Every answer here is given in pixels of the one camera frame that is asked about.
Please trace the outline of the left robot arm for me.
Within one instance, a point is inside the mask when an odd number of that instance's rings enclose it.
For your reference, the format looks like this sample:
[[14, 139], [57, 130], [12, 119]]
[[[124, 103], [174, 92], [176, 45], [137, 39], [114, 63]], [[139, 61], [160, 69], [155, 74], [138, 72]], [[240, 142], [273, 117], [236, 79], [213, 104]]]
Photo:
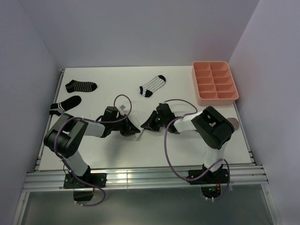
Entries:
[[112, 131], [122, 136], [138, 136], [142, 133], [135, 117], [128, 117], [115, 106], [108, 106], [96, 121], [87, 121], [70, 114], [62, 114], [44, 137], [44, 145], [62, 159], [75, 174], [75, 183], [86, 187], [91, 183], [90, 167], [81, 157], [78, 148], [84, 136], [105, 138]]

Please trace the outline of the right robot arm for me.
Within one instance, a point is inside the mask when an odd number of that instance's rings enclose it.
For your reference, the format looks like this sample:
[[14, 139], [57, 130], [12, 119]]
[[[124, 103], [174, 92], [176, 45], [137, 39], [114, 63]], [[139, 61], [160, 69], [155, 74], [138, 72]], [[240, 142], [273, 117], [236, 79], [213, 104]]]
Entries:
[[212, 183], [219, 177], [223, 167], [224, 151], [227, 142], [240, 124], [236, 118], [225, 118], [214, 107], [184, 116], [175, 116], [167, 103], [159, 104], [150, 117], [141, 125], [142, 128], [158, 132], [162, 127], [165, 133], [181, 134], [196, 131], [208, 145], [204, 161], [203, 178]]

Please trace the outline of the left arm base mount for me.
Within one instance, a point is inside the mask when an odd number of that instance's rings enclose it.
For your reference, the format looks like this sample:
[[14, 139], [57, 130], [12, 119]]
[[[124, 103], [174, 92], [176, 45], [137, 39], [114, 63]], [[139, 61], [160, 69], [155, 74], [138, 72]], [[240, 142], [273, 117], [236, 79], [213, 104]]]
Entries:
[[79, 188], [104, 188], [106, 186], [106, 173], [91, 173], [87, 177], [75, 178], [73, 174], [68, 173], [65, 175], [63, 184], [64, 189], [79, 189]]

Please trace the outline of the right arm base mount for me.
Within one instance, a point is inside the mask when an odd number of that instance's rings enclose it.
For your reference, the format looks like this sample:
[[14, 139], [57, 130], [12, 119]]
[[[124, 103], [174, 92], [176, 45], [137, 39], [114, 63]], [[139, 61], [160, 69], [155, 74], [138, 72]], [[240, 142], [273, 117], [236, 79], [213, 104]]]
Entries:
[[[193, 179], [200, 176], [204, 169], [189, 170], [187, 179]], [[208, 184], [225, 184], [228, 182], [230, 176], [227, 169], [219, 169], [216, 172], [208, 171], [204, 176], [196, 181], [190, 181], [191, 185], [208, 185]]]

